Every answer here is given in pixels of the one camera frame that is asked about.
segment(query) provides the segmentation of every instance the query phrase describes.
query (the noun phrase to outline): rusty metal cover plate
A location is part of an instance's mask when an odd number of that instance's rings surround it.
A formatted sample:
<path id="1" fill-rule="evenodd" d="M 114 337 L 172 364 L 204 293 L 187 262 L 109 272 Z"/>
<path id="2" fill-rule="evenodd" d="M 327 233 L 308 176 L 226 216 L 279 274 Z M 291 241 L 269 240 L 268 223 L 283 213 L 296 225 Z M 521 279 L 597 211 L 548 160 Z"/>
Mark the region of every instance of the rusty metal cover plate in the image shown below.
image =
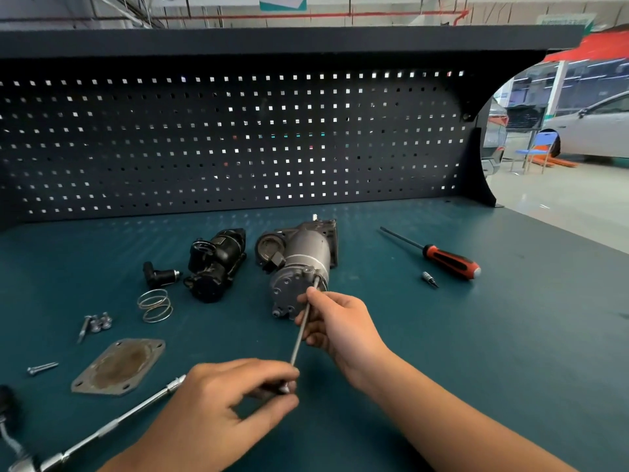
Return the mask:
<path id="1" fill-rule="evenodd" d="M 160 339 L 118 340 L 72 382 L 70 390 L 85 394 L 127 394 L 137 388 L 164 349 L 166 342 Z"/>

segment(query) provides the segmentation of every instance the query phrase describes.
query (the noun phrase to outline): red and black screwdriver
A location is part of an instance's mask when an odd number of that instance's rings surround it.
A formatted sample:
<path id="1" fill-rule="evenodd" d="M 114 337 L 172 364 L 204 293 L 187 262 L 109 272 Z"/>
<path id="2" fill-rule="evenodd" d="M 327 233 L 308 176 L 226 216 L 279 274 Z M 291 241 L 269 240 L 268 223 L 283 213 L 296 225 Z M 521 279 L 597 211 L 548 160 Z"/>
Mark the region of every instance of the red and black screwdriver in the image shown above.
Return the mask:
<path id="1" fill-rule="evenodd" d="M 445 252 L 434 245 L 422 246 L 413 242 L 413 240 L 402 237 L 402 235 L 399 235 L 388 228 L 380 227 L 380 230 L 385 231 L 400 240 L 404 240 L 407 244 L 420 248 L 424 257 L 436 262 L 439 266 L 441 266 L 441 268 L 452 273 L 454 276 L 473 280 L 481 275 L 481 267 L 479 267 L 478 263 L 473 262 L 470 259 L 462 257 L 461 255 L 456 255 L 455 253 Z"/>

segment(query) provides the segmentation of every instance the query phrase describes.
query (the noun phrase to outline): teal work surface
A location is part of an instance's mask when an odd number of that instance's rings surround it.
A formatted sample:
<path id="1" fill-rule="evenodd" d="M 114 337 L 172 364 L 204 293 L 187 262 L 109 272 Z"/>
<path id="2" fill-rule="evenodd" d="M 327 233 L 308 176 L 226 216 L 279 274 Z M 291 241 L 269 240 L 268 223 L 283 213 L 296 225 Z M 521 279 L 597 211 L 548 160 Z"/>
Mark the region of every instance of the teal work surface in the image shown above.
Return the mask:
<path id="1" fill-rule="evenodd" d="M 255 265 L 266 230 L 336 218 L 339 266 L 330 287 L 362 298 L 400 356 L 481 412 L 583 471 L 629 463 L 629 255 L 507 209 L 464 199 L 286 207 L 23 225 L 0 235 L 0 383 L 24 410 L 16 436 L 40 457 L 63 451 L 200 362 L 288 359 L 297 328 L 271 316 L 269 277 Z M 378 230 L 477 261 L 472 282 Z M 223 300 L 206 305 L 182 283 L 174 314 L 142 323 L 142 263 L 186 272 L 191 242 L 247 229 L 249 258 Z M 420 280 L 428 271 L 441 288 Z M 77 345 L 83 316 L 108 311 L 113 328 Z M 70 382 L 122 338 L 166 349 L 123 397 L 80 395 Z M 31 365 L 59 361 L 34 378 Z M 321 351 L 304 347 L 301 403 L 233 470 L 408 471 L 419 455 L 354 391 Z M 162 404 L 73 457 L 93 471 L 135 441 Z M 0 445 L 0 470 L 12 461 Z"/>

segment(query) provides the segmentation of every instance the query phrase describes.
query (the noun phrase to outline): red handle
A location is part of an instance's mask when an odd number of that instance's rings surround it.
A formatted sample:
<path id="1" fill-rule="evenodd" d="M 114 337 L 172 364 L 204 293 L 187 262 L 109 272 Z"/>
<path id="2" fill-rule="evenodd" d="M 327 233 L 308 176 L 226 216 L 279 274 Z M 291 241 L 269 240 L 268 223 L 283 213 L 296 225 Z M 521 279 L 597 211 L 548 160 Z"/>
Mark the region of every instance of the red handle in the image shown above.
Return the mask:
<path id="1" fill-rule="evenodd" d="M 423 253 L 426 258 L 437 262 L 442 268 L 456 276 L 473 280 L 481 275 L 481 267 L 478 263 L 460 255 L 440 250 L 434 245 L 425 246 Z"/>

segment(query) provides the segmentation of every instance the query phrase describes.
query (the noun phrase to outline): car window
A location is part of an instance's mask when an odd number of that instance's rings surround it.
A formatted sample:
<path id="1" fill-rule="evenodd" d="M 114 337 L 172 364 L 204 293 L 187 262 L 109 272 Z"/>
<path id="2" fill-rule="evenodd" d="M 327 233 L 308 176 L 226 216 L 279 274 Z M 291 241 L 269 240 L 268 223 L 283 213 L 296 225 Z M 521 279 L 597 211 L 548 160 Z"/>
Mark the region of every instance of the car window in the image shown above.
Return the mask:
<path id="1" fill-rule="evenodd" d="M 629 112 L 629 95 L 600 104 L 590 110 L 589 114 L 616 114 L 618 112 Z"/>

